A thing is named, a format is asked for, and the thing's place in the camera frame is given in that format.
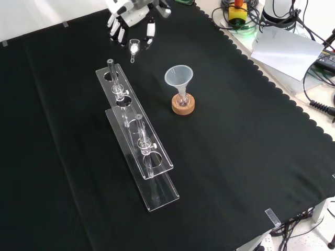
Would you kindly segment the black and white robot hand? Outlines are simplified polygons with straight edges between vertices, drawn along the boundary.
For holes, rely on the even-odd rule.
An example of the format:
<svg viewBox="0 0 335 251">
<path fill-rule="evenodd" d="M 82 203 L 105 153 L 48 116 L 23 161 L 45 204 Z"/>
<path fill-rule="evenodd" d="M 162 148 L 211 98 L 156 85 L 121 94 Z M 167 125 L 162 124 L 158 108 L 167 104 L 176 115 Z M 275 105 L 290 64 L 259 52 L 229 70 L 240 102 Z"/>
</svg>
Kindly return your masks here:
<svg viewBox="0 0 335 251">
<path fill-rule="evenodd" d="M 156 10 L 163 18 L 168 18 L 171 8 L 166 1 L 129 1 L 109 0 L 106 5 L 110 12 L 107 22 L 109 37 L 122 47 L 127 45 L 126 35 L 129 28 L 134 27 L 142 21 L 147 22 L 147 32 L 143 39 L 144 47 L 147 49 L 155 37 L 155 20 L 152 12 Z"/>
</svg>

